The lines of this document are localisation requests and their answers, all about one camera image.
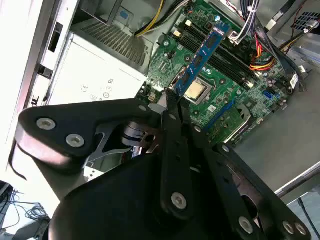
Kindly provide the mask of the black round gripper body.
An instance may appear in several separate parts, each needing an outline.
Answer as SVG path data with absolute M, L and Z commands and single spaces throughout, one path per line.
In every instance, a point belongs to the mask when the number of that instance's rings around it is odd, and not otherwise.
M 192 172 L 194 215 L 179 220 L 163 212 L 159 201 L 160 161 L 138 157 L 70 192 L 49 225 L 51 240 L 233 240 L 210 167 L 222 157 L 208 154 Z

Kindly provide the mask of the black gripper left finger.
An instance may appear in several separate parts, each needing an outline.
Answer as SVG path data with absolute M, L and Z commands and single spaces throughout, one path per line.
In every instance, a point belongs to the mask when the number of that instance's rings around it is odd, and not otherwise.
M 142 154 L 114 169 L 139 157 L 159 160 L 160 207 L 185 221 L 194 210 L 189 104 L 173 92 L 167 93 L 166 103 L 161 113 L 136 98 L 28 108 L 18 118 L 15 139 L 23 152 L 61 174 L 78 173 L 102 156 L 141 147 Z

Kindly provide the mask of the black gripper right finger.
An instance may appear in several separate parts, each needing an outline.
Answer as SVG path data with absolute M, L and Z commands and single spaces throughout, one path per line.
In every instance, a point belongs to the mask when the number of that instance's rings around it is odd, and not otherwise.
M 229 146 L 210 147 L 203 130 L 192 127 L 193 152 L 202 160 L 206 188 L 215 190 L 221 240 L 309 240 L 311 233 L 288 206 Z

